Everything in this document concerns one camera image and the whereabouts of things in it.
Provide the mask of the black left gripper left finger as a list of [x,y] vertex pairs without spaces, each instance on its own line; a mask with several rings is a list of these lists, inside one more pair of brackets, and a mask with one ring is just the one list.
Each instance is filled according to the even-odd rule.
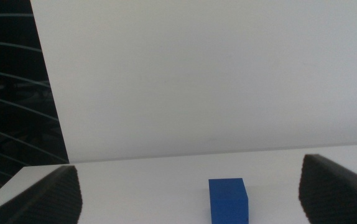
[[0,206],[0,224],[77,224],[83,206],[75,166],[61,166]]

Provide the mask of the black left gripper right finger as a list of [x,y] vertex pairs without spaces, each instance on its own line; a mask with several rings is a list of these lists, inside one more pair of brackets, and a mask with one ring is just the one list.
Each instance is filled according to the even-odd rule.
[[357,173],[319,154],[306,154],[299,200],[310,223],[357,223]]

